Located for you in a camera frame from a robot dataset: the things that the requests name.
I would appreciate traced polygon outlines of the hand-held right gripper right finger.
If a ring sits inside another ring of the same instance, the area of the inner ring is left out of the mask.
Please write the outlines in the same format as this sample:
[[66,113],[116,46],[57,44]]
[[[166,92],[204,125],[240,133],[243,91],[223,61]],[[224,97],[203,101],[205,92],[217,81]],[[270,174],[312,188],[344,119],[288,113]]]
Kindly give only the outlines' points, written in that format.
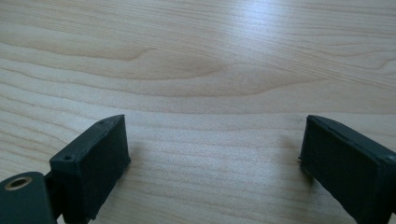
[[388,224],[396,214],[396,152],[338,121],[310,115],[300,160],[358,224]]

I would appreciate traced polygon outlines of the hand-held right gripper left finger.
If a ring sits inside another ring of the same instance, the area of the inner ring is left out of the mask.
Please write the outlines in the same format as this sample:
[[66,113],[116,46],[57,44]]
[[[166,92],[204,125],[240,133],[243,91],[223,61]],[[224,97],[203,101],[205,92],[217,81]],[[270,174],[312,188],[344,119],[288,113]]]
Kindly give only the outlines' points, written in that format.
[[123,115],[94,123],[54,155],[49,164],[54,182],[64,188],[64,221],[95,219],[130,162]]

